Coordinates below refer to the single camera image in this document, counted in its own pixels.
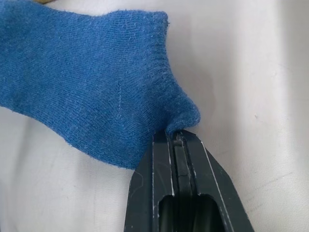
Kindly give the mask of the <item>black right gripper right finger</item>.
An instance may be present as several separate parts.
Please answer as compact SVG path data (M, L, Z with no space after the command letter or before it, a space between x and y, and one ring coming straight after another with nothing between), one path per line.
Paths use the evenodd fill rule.
M182 131L196 187L195 232L252 232L253 226L231 178L203 142Z

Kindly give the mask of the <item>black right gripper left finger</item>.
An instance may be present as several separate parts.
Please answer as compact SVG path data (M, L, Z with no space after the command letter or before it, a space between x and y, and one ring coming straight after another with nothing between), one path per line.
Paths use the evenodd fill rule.
M184 133L155 134L134 171L127 200L129 232L190 232L194 180Z

